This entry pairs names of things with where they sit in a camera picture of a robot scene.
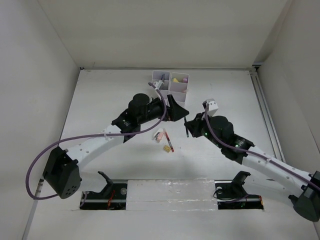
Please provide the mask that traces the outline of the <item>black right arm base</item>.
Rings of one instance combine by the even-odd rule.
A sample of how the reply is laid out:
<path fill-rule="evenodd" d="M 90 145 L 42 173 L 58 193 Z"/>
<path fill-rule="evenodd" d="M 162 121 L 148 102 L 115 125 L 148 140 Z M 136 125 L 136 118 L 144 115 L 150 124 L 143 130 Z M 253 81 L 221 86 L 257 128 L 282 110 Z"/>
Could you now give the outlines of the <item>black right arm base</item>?
<path fill-rule="evenodd" d="M 232 180 L 214 182 L 213 198 L 217 200 L 218 210 L 264 210 L 262 197 L 248 194 L 243 187 L 250 175 L 240 171 Z"/>

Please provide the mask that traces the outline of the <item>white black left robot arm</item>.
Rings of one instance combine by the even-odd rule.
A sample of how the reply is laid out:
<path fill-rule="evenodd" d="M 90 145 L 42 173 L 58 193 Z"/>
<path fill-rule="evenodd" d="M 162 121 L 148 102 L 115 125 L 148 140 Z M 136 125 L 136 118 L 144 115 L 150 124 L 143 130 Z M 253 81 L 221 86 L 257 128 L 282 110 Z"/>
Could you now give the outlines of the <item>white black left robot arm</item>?
<path fill-rule="evenodd" d="M 144 93 L 134 95 L 127 109 L 102 131 L 101 136 L 90 137 L 69 149 L 54 148 L 43 178 L 61 199 L 69 198 L 76 191 L 94 192 L 100 198 L 107 198 L 112 191 L 111 179 L 102 171 L 86 173 L 85 166 L 109 149 L 130 140 L 142 124 L 155 119 L 176 122 L 189 114 L 171 94 L 167 99 L 168 105 L 159 98 L 150 100 Z"/>

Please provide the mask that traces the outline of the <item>green pen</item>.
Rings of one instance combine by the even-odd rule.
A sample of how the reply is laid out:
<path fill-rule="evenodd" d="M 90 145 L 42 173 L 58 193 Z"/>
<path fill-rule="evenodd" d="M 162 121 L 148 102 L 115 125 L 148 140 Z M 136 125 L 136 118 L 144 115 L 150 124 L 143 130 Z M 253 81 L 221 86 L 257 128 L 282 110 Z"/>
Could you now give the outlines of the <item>green pen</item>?
<path fill-rule="evenodd" d="M 188 130 L 187 126 L 186 126 L 187 118 L 184 117 L 183 119 L 184 119 L 184 127 L 185 127 L 186 137 L 189 138 L 189 130 Z"/>

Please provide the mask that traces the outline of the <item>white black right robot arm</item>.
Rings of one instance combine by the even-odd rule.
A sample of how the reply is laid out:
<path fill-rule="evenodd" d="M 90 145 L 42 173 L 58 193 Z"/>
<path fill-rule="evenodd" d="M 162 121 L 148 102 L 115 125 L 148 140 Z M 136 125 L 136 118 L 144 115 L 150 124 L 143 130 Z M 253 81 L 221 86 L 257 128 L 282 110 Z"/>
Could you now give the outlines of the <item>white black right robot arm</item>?
<path fill-rule="evenodd" d="M 185 127 L 194 138 L 205 137 L 229 160 L 254 169 L 265 175 L 254 179 L 249 172 L 241 171 L 233 178 L 232 199 L 247 195 L 269 196 L 292 206 L 306 220 L 320 220 L 320 172 L 303 171 L 263 152 L 250 140 L 235 134 L 234 126 L 224 116 L 198 113 Z"/>

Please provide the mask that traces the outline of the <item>pink red pen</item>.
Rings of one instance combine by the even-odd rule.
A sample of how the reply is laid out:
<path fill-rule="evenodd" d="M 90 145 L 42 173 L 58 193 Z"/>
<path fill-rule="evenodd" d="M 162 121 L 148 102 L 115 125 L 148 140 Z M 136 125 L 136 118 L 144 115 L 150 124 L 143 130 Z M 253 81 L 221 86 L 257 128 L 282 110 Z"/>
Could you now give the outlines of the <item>pink red pen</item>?
<path fill-rule="evenodd" d="M 171 143 L 171 140 L 170 140 L 169 135 L 168 135 L 168 133 L 167 133 L 167 131 L 166 131 L 165 128 L 163 128 L 163 132 L 164 132 L 164 136 L 165 136 L 165 138 L 166 138 L 166 140 L 167 140 L 167 142 L 168 142 L 168 146 L 169 146 L 170 150 L 171 150 L 172 152 L 174 152 L 175 150 L 174 150 L 174 148 L 173 148 L 173 145 L 172 145 L 172 143 Z"/>

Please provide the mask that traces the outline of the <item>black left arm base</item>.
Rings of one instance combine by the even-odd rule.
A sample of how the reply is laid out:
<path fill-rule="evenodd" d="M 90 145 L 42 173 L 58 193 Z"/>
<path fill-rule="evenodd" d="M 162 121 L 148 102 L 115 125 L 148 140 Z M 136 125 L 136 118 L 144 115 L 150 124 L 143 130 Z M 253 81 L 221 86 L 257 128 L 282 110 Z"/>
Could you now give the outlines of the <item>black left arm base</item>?
<path fill-rule="evenodd" d="M 98 190 L 82 191 L 79 208 L 81 210 L 126 210 L 128 180 L 109 178 L 103 171 L 97 172 Z"/>

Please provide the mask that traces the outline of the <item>yellow staple box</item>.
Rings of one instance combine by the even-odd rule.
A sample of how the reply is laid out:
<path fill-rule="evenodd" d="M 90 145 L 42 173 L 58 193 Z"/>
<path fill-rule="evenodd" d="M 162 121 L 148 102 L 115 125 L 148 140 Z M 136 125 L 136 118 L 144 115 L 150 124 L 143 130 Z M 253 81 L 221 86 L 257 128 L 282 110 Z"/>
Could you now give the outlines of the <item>yellow staple box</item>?
<path fill-rule="evenodd" d="M 163 150 L 169 153 L 171 151 L 171 148 L 168 145 L 164 145 Z"/>

